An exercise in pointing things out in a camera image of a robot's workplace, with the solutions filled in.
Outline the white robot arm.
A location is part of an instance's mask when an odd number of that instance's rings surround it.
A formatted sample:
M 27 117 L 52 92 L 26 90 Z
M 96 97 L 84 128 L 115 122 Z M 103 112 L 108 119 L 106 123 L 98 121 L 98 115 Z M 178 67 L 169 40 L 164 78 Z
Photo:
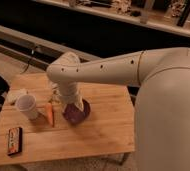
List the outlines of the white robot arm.
M 190 48 L 144 50 L 85 63 L 66 52 L 48 66 L 47 76 L 67 104 L 79 100 L 79 82 L 137 87 L 138 171 L 190 171 Z

